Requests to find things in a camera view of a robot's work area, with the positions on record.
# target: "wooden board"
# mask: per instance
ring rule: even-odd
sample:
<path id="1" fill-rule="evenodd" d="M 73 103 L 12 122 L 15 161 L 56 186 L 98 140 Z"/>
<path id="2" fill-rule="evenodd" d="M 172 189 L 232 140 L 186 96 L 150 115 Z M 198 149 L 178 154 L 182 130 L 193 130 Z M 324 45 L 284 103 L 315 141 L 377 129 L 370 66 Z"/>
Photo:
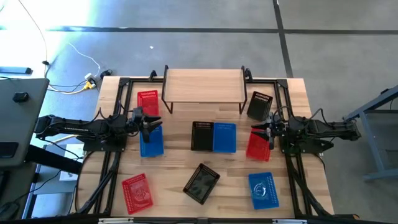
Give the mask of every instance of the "wooden board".
<path id="1" fill-rule="evenodd" d="M 241 69 L 169 69 L 166 80 L 166 102 L 244 101 Z"/>
<path id="2" fill-rule="evenodd" d="M 97 105 L 97 109 L 101 107 L 104 114 L 113 112 L 118 82 L 119 77 L 105 77 L 104 79 Z M 288 79 L 288 84 L 295 115 L 309 117 L 311 112 L 304 81 L 302 79 Z M 269 162 L 246 158 L 245 151 L 251 130 L 250 125 L 258 123 L 246 116 L 248 107 L 242 115 L 239 115 L 237 104 L 181 103 L 175 104 L 173 114 L 169 114 L 160 100 L 161 83 L 135 83 L 132 88 L 131 108 L 137 105 L 137 92 L 147 90 L 157 90 L 159 93 L 160 115 L 164 122 L 162 127 L 165 154 L 159 157 L 141 158 L 139 138 L 128 139 L 127 148 L 122 154 L 119 167 L 112 216 L 128 216 L 121 182 L 134 175 L 145 173 L 150 185 L 154 206 L 134 214 L 136 217 L 294 217 L 285 159 L 278 148 L 278 141 L 276 140 L 276 147 L 271 152 Z M 251 99 L 253 91 L 274 96 L 272 85 L 248 84 L 248 100 Z M 272 102 L 271 110 L 276 110 L 275 100 Z M 236 123 L 237 152 L 235 154 L 218 154 L 191 151 L 192 121 Z M 103 152 L 95 152 L 85 163 L 78 187 L 78 203 L 80 206 L 84 204 L 98 185 L 103 156 Z M 201 162 L 221 175 L 204 205 L 200 205 L 182 192 L 185 184 Z M 322 163 L 311 154 L 303 154 L 303 163 L 310 190 L 324 208 L 333 213 Z M 248 186 L 248 174 L 258 172 L 272 172 L 279 199 L 279 208 L 253 209 Z M 104 192 L 101 211 L 108 196 L 107 189 Z M 299 200 L 300 208 L 304 211 L 302 197 Z"/>

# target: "plastic basket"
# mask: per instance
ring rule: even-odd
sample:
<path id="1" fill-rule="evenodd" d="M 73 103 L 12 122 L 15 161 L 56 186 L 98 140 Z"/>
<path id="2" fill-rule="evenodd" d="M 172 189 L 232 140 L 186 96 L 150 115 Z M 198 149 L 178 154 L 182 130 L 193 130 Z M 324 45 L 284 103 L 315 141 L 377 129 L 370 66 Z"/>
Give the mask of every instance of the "plastic basket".
<path id="1" fill-rule="evenodd" d="M 142 133 L 139 135 L 139 148 L 141 157 L 154 157 L 164 154 L 162 126 L 156 127 L 149 134 L 149 142 L 144 142 Z"/>
<path id="2" fill-rule="evenodd" d="M 213 136 L 213 152 L 236 152 L 235 124 L 215 123 Z"/>
<path id="3" fill-rule="evenodd" d="M 252 119 L 264 121 L 271 109 L 271 104 L 271 96 L 254 91 L 246 114 Z"/>
<path id="4" fill-rule="evenodd" d="M 145 174 L 122 181 L 122 187 L 129 215 L 153 206 Z"/>
<path id="5" fill-rule="evenodd" d="M 159 101 L 157 97 L 157 90 L 138 92 L 137 106 L 141 106 L 145 114 L 158 116 Z"/>
<path id="6" fill-rule="evenodd" d="M 251 131 L 262 131 L 260 129 L 253 128 Z M 271 150 L 269 150 L 269 142 L 251 133 L 246 149 L 246 157 L 257 159 L 261 161 L 269 161 Z"/>
<path id="7" fill-rule="evenodd" d="M 249 185 L 254 209 L 279 207 L 271 172 L 249 174 Z"/>
<path id="8" fill-rule="evenodd" d="M 192 123 L 191 150 L 213 151 L 213 122 L 194 121 Z"/>
<path id="9" fill-rule="evenodd" d="M 203 205 L 219 178 L 219 174 L 204 164 L 199 164 L 183 191 Z"/>

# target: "wooden table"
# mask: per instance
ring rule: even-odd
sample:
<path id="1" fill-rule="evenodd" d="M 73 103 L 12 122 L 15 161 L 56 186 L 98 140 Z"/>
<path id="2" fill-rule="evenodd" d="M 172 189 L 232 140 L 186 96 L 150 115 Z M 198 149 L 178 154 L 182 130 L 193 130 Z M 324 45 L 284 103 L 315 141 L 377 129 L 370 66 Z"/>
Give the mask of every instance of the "wooden table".
<path id="1" fill-rule="evenodd" d="M 97 110 L 111 114 L 114 108 L 116 91 L 120 77 L 105 77 Z M 303 79 L 288 79 L 290 98 L 296 116 L 311 115 Z M 274 96 L 274 87 L 266 84 L 248 84 L 248 103 L 253 91 Z M 130 109 L 137 105 L 137 92 L 157 90 L 159 99 L 161 83 L 135 83 L 132 88 Z M 245 152 L 251 125 L 258 123 L 246 116 L 246 107 L 239 114 L 235 103 L 184 103 L 176 104 L 174 113 L 169 114 L 159 100 L 160 115 L 163 121 L 165 151 L 163 156 L 141 158 L 139 138 L 129 138 L 126 150 L 122 153 L 116 184 L 112 216 L 128 216 L 121 182 L 137 174 L 145 173 L 150 185 L 154 206 L 135 213 L 135 217 L 224 217 L 224 218 L 292 218 L 292 199 L 284 155 L 280 152 L 278 140 L 271 152 L 269 162 L 247 159 Z M 271 111 L 276 110 L 275 100 Z M 237 124 L 237 151 L 235 154 L 191 151 L 192 121 L 214 121 Z M 103 152 L 95 152 L 84 165 L 78 186 L 78 202 L 82 206 L 98 185 Z M 221 175 L 216 187 L 204 205 L 200 205 L 182 192 L 185 184 L 198 167 L 204 163 Z M 307 184 L 317 200 L 330 213 L 333 213 L 328 184 L 322 163 L 312 154 L 303 154 L 303 164 Z M 279 199 L 279 208 L 267 210 L 253 209 L 248 174 L 272 172 Z M 105 189 L 103 205 L 108 189 Z M 300 208 L 304 211 L 301 191 L 298 190 Z"/>

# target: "yellow plug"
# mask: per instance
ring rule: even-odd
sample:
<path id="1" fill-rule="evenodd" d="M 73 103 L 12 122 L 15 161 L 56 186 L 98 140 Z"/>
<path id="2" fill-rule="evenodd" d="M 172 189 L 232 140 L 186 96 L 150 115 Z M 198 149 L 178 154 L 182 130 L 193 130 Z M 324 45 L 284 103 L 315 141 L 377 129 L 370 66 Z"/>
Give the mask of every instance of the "yellow plug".
<path id="1" fill-rule="evenodd" d="M 88 89 L 93 89 L 95 88 L 94 84 L 91 84 L 90 82 L 86 82 L 86 85 L 83 87 L 83 89 L 88 90 Z"/>

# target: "gray floor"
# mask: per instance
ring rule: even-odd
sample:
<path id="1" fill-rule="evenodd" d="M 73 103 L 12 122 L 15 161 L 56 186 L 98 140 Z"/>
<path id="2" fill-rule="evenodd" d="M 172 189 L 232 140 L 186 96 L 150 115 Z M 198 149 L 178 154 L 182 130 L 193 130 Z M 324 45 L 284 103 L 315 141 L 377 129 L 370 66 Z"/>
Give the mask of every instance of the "gray floor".
<path id="1" fill-rule="evenodd" d="M 43 26 L 277 28 L 272 0 L 23 2 Z M 40 36 L 18 3 L 9 5 L 0 12 L 0 24 L 14 24 L 19 30 L 0 31 L 10 40 L 1 43 L 6 45 L 2 49 L 24 40 L 28 54 L 22 50 L 2 54 L 2 61 L 15 62 L 22 56 L 24 63 L 36 68 L 34 76 L 40 77 L 44 54 Z M 285 29 L 398 29 L 394 0 L 279 0 L 279 5 Z M 21 36 L 20 30 L 28 28 L 29 35 Z M 152 69 L 161 73 L 168 64 L 174 68 L 245 65 L 256 77 L 286 77 L 278 34 L 46 32 L 45 36 L 53 84 L 76 84 L 88 72 L 96 72 L 96 65 L 67 42 L 94 57 L 101 70 L 110 68 L 116 75 L 148 75 Z M 312 111 L 324 108 L 328 120 L 341 119 L 398 83 L 396 35 L 294 34 L 286 35 L 286 40 L 293 76 L 305 79 Z M 72 96 L 48 92 L 41 114 L 90 119 L 97 97 L 95 90 Z M 325 163 L 336 213 L 398 222 L 398 181 L 362 180 L 362 175 L 376 170 L 365 138 L 336 139 L 335 147 L 325 153 Z"/>

